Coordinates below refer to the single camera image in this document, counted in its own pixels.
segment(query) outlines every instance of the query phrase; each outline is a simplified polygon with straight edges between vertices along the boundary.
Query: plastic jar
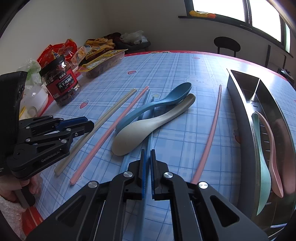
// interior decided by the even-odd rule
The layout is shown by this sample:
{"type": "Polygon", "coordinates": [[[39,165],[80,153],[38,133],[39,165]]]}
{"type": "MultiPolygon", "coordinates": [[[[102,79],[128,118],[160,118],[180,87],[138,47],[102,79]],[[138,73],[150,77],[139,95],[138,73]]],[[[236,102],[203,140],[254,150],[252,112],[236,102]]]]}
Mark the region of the plastic jar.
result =
{"type": "Polygon", "coordinates": [[[80,92],[80,85],[73,74],[71,65],[63,55],[42,68],[39,74],[59,106],[68,104],[80,92]]]}

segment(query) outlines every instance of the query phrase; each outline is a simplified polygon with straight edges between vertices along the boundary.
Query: white wall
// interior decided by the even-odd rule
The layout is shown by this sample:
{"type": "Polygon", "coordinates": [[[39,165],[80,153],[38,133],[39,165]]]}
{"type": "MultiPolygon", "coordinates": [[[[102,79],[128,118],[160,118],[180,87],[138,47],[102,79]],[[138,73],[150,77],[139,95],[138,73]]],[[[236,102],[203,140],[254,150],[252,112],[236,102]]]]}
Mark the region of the white wall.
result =
{"type": "Polygon", "coordinates": [[[15,71],[27,59],[37,59],[49,44],[109,34],[98,0],[30,0],[0,38],[0,74],[15,71]]]}
{"type": "MultiPolygon", "coordinates": [[[[268,40],[247,30],[228,24],[201,19],[179,19],[185,16],[184,0],[108,0],[104,1],[105,14],[111,32],[135,32],[143,30],[151,41],[149,50],[195,50],[217,52],[214,39],[218,36],[233,38],[241,45],[237,57],[262,66],[265,65],[268,44],[284,54],[268,40]]],[[[233,56],[232,51],[221,54],[233,56]]],[[[292,37],[292,59],[287,56],[286,68],[296,79],[296,40],[292,37]]]]}

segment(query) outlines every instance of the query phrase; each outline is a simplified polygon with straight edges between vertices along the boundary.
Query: window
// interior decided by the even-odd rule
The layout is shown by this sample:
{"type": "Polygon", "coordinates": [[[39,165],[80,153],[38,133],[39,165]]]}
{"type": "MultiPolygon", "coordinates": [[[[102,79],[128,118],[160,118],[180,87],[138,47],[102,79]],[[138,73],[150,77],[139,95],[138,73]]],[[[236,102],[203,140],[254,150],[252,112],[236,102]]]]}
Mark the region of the window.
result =
{"type": "Polygon", "coordinates": [[[187,16],[191,10],[215,13],[215,19],[249,30],[266,38],[288,53],[290,30],[277,10],[267,0],[184,0],[187,16]]]}

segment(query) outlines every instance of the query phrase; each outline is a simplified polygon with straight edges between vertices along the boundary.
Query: window sill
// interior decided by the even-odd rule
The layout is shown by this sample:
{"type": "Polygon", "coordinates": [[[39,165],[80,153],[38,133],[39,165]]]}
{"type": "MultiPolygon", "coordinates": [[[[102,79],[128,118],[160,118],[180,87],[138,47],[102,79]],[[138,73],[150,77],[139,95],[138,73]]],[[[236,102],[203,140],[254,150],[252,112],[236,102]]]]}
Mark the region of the window sill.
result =
{"type": "Polygon", "coordinates": [[[242,22],[242,21],[239,21],[239,20],[236,20],[236,19],[233,19],[233,18],[229,18],[229,17],[226,17],[226,16],[222,16],[222,15],[217,15],[217,17],[214,18],[214,19],[213,18],[193,17],[193,16],[178,16],[178,18],[196,18],[196,19],[210,20],[210,21],[225,23],[225,24],[229,24],[229,25],[232,25],[232,26],[242,28],[244,30],[247,30],[249,32],[257,34],[260,37],[265,38],[266,40],[272,42],[273,44],[278,46],[280,49],[282,49],[286,54],[288,54],[289,56],[294,58],[292,54],[290,54],[289,52],[286,51],[285,47],[277,39],[273,38],[272,36],[266,34],[265,32],[263,32],[263,31],[261,31],[261,30],[259,30],[257,28],[248,27],[247,23],[245,23],[245,22],[242,22]]]}

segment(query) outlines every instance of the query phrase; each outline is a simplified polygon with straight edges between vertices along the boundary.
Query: silver screw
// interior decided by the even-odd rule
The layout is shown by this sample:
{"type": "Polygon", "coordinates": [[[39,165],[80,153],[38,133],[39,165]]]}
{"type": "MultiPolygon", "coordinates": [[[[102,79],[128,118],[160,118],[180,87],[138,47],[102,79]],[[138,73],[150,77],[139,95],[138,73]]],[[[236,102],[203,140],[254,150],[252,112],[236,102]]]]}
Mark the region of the silver screw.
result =
{"type": "Polygon", "coordinates": [[[89,188],[96,188],[98,186],[98,183],[96,181],[91,181],[88,184],[89,188]]]}
{"type": "Polygon", "coordinates": [[[173,177],[173,174],[171,172],[165,172],[163,174],[163,176],[166,177],[166,178],[172,178],[173,177]]]}
{"type": "Polygon", "coordinates": [[[132,172],[124,172],[123,173],[123,176],[125,176],[125,177],[131,177],[132,175],[133,175],[132,172]]]}
{"type": "Polygon", "coordinates": [[[200,182],[198,184],[198,186],[201,188],[201,189],[206,189],[209,185],[206,183],[206,182],[200,182]]]}

